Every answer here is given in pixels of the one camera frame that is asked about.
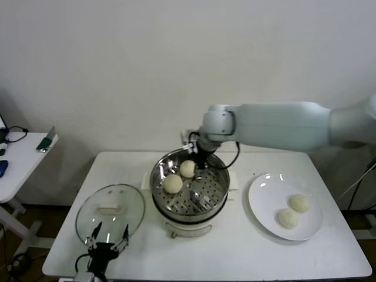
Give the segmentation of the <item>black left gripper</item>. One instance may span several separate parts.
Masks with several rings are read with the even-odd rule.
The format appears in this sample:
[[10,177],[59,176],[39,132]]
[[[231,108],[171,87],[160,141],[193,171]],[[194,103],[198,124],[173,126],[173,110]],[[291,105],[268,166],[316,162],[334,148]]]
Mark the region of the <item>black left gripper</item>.
[[96,239],[102,227],[102,222],[93,229],[90,236],[85,239],[88,247],[88,254],[91,258],[88,272],[105,272],[111,260],[118,258],[129,244],[129,225],[127,224],[124,232],[117,243],[97,243]]

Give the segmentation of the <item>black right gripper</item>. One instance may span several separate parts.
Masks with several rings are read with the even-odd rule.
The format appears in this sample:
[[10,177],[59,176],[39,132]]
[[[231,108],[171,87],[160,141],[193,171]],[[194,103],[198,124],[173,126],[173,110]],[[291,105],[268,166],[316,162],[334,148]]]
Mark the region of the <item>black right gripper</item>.
[[202,181],[205,178],[206,162],[207,159],[215,152],[215,150],[205,150],[199,144],[197,144],[197,153],[195,157],[195,163],[198,169],[194,171],[194,178],[197,181]]

